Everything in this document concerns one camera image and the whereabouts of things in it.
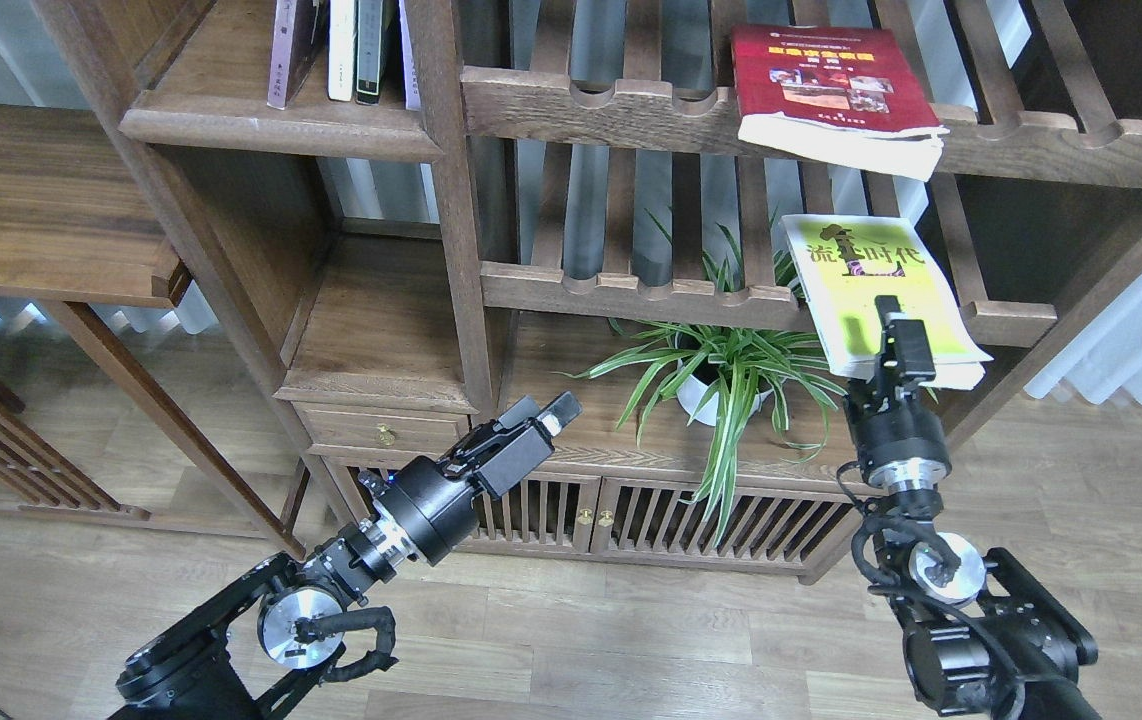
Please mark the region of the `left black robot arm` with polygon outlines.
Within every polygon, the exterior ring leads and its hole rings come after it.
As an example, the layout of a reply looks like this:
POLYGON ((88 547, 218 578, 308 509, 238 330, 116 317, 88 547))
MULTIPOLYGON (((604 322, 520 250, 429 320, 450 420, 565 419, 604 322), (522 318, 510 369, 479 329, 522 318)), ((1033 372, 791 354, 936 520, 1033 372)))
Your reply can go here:
POLYGON ((570 392, 530 397, 471 430, 439 459, 419 456, 389 479, 364 473, 373 515, 348 523, 305 560, 270 557, 132 653, 119 675, 119 719, 282 719, 315 685, 394 665, 396 619, 365 591, 399 563, 439 563, 478 528, 474 499, 501 498, 553 454, 581 411, 570 392), (257 637, 287 674, 252 697, 232 667, 230 625, 260 607, 257 637))

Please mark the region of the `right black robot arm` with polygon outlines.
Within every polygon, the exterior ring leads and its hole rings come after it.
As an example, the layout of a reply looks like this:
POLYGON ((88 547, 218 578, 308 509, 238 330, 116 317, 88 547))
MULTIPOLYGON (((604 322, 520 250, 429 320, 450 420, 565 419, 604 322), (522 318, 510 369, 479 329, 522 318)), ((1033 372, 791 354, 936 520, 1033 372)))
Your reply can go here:
POLYGON ((895 297, 874 301, 883 328, 872 378, 845 398, 855 467, 885 496, 856 503, 851 552, 903 629, 915 697, 940 717, 1096 719, 1078 687, 1097 643, 1004 547, 982 553, 940 531, 936 489, 951 462, 941 421, 917 395, 935 378, 926 327, 895 297))

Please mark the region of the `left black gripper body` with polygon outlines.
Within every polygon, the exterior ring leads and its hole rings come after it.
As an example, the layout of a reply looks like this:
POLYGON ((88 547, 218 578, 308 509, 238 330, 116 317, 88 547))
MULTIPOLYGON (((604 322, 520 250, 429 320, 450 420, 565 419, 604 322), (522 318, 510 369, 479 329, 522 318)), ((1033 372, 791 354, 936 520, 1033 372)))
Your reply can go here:
POLYGON ((538 407, 525 395, 449 448, 439 459, 439 471, 451 480, 478 483, 499 498, 548 459, 557 434, 558 402, 538 407))

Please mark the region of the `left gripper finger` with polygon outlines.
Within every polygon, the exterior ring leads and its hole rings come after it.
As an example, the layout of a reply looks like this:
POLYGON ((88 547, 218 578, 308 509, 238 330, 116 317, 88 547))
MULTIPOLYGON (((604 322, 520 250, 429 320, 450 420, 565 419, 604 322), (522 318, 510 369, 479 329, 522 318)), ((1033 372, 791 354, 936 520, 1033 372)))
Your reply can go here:
POLYGON ((563 392, 554 397, 553 400, 536 414, 536 427, 542 437, 553 439, 565 432, 568 425, 584 413, 584 406, 577 400, 574 393, 563 392))

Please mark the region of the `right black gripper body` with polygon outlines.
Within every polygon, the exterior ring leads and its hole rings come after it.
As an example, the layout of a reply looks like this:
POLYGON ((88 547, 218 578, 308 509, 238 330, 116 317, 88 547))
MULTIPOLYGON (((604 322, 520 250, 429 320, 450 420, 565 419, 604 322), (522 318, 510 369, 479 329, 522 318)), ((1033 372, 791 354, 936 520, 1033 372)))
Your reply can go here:
POLYGON ((891 413, 914 400, 918 384, 936 378, 926 323, 904 314, 882 319, 882 351, 871 381, 851 379, 845 397, 846 416, 891 413))

